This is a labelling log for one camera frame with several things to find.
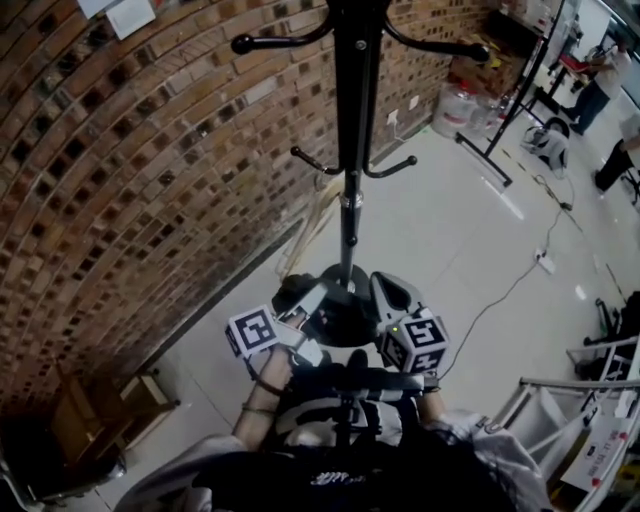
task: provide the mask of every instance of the person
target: person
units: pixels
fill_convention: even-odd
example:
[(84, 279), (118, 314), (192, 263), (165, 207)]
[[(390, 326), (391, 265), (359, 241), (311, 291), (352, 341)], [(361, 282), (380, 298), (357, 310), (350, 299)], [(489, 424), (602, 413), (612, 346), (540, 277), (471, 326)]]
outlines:
[(623, 138), (613, 147), (602, 169), (594, 175), (596, 188), (606, 192), (627, 170), (640, 169), (640, 114), (621, 124)]
[(589, 62), (589, 70), (596, 71), (598, 74), (582, 90), (572, 108), (562, 108), (569, 119), (572, 121), (578, 119), (577, 123), (570, 125), (578, 135), (584, 135), (609, 100), (618, 97), (622, 82), (631, 68), (631, 58), (627, 54), (626, 42), (619, 36), (616, 43), (616, 47), (612, 48), (606, 56)]
[[(346, 370), (354, 357), (366, 366), (360, 350)], [(205, 439), (160, 468), (115, 512), (551, 511), (540, 470), (518, 441), (480, 414), (447, 411), (437, 391), (415, 401), (356, 400), (350, 445), (336, 446), (340, 399), (281, 397), (289, 361), (277, 345), (232, 436)]]
[(553, 64), (551, 64), (551, 66), (549, 66), (549, 72), (547, 73), (549, 76), (551, 76), (553, 72), (560, 65), (560, 57), (562, 57), (563, 55), (571, 55), (571, 53), (576, 48), (576, 46), (580, 44), (580, 39), (582, 39), (583, 33), (582, 33), (582, 29), (580, 28), (579, 22), (580, 22), (580, 15), (576, 14), (576, 17), (573, 19), (573, 21), (570, 24), (569, 34), (567, 35), (566, 41), (562, 45), (562, 49), (558, 54), (558, 58)]

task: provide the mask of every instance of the brick wall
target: brick wall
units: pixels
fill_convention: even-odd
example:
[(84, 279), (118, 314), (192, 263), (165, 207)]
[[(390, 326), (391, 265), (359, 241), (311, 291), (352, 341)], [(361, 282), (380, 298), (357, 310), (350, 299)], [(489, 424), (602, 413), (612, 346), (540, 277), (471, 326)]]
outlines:
[[(454, 41), (489, 0), (394, 2)], [(322, 0), (193, 0), (119, 42), (76, 0), (0, 7), (0, 404), (49, 402), (54, 357), (128, 373), (312, 194), (299, 144), (336, 159), (333, 38), (238, 57), (242, 32), (301, 33)], [(375, 147), (424, 123), (449, 59), (383, 41)], [(407, 111), (420, 95), (418, 108)]]

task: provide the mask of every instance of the metal stand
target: metal stand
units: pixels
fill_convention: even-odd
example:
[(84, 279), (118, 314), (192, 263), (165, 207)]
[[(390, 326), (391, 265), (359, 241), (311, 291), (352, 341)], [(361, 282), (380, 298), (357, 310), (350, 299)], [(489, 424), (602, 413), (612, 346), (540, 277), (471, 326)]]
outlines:
[(564, 7), (564, 2), (565, 2), (565, 0), (561, 0), (561, 2), (560, 2), (560, 6), (558, 7), (558, 11), (557, 11), (555, 19), (553, 21), (553, 25), (551, 26), (551, 30), (549, 32), (549, 35), (548, 36), (543, 36), (541, 38), (542, 39), (542, 45), (540, 45), (540, 48), (539, 48), (538, 53), (537, 53), (537, 55), (535, 57), (535, 60), (533, 61), (533, 65), (531, 66), (531, 69), (529, 70), (529, 73), (527, 74), (527, 77), (525, 78), (524, 83), (520, 87), (520, 91), (518, 92), (518, 95), (516, 96), (516, 99), (513, 102), (513, 105), (511, 106), (511, 109), (507, 113), (507, 116), (505, 117), (502, 125), (498, 129), (498, 132), (495, 134), (493, 139), (491, 139), (491, 142), (489, 143), (489, 147), (486, 150), (483, 151), (479, 147), (477, 147), (473, 142), (471, 142), (467, 137), (465, 137), (464, 135), (462, 135), (460, 133), (456, 134), (456, 138), (455, 138), (456, 142), (458, 144), (466, 144), (469, 147), (469, 149), (471, 149), (480, 158), (482, 158), (482, 160), (484, 160), (487, 164), (489, 164), (491, 166), (491, 168), (503, 179), (502, 184), (503, 184), (504, 188), (509, 187), (511, 185), (511, 183), (513, 183), (513, 180), (509, 177), (509, 175), (506, 172), (504, 172), (500, 168), (500, 166), (498, 164), (496, 164), (491, 159), (491, 153), (493, 152), (493, 150), (497, 146), (498, 142), (500, 142), (500, 139), (502, 138), (502, 135), (504, 134), (505, 130), (509, 127), (511, 122), (515, 119), (515, 117), (522, 110), (527, 110), (529, 113), (531, 113), (531, 109), (527, 108), (527, 106), (523, 104), (523, 100), (524, 100), (524, 97), (527, 95), (527, 92), (531, 88), (531, 84), (533, 84), (533, 81), (536, 78), (536, 74), (538, 73), (538, 70), (540, 69), (540, 66), (542, 65), (542, 61), (544, 60), (545, 56), (547, 55), (547, 50), (549, 48), (549, 41), (551, 40), (551, 36), (553, 36), (553, 33), (556, 30), (556, 26), (558, 25), (558, 20), (560, 18), (560, 13), (562, 12), (562, 8)]
[(358, 243), (358, 224), (363, 204), (360, 190), (362, 173), (370, 178), (385, 178), (418, 161), (416, 157), (410, 156), (382, 172), (374, 173), (368, 169), (383, 31), (398, 42), (418, 50), (467, 56), (477, 61), (486, 61), (489, 57), (482, 45), (416, 41), (404, 36), (389, 21), (387, 9), (390, 3), (391, 0), (327, 0), (327, 19), (306, 35), (256, 38), (241, 35), (231, 44), (236, 53), (244, 54), (256, 49), (303, 46), (333, 31), (338, 107), (338, 167), (325, 167), (298, 147), (292, 148), (291, 154), (325, 174), (345, 173), (344, 192), (340, 200), (342, 241), (339, 281), (347, 289), (352, 280), (353, 255)]

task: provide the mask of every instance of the white tile floor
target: white tile floor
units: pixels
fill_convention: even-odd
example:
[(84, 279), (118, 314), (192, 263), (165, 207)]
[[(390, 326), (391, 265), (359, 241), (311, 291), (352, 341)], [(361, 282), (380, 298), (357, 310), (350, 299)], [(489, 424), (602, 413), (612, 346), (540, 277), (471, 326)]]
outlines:
[[(568, 95), (566, 89), (558, 99)], [(570, 98), (565, 101), (572, 105)], [(573, 214), (585, 234), (561, 216), (549, 250), (556, 273), (549, 276), (536, 268), (480, 320), (443, 382), (451, 407), (492, 414), (522, 375), (570, 377), (565, 348), (598, 334), (594, 300), (601, 297), (618, 307), (622, 302), (606, 263), (625, 294), (640, 288), (640, 216), (620, 184), (600, 198), (590, 181), (591, 171), (620, 138), (619, 120), (628, 115), (623, 101), (612, 102), (585, 137), (571, 139), (567, 172), (576, 192)], [(519, 148), (529, 125), (521, 115), (494, 152), (514, 180), (502, 196), (481, 177), (482, 163), (430, 129), (380, 164), (384, 168), (414, 154), (417, 166), (386, 180), (364, 181), (357, 263), (368, 272), (396, 274), (422, 290), (443, 317), (454, 348), (484, 305), (506, 292), (544, 244), (557, 206), (532, 176), (542, 174), (563, 200), (571, 197), (568, 180), (559, 182)], [(336, 215), (307, 249), (299, 270), (318, 273), (337, 262), (338, 230)], [(206, 434), (230, 431), (251, 383), (242, 363), (232, 357), (223, 327), (230, 315), (270, 303), (278, 288), (277, 257), (253, 272), (163, 356), (158, 364), (161, 384), (183, 404), (129, 454), (127, 475), (101, 486), (101, 499), (92, 494), (72, 500), (72, 510), (113, 508), (141, 477)], [(578, 286), (586, 299), (578, 297)]]

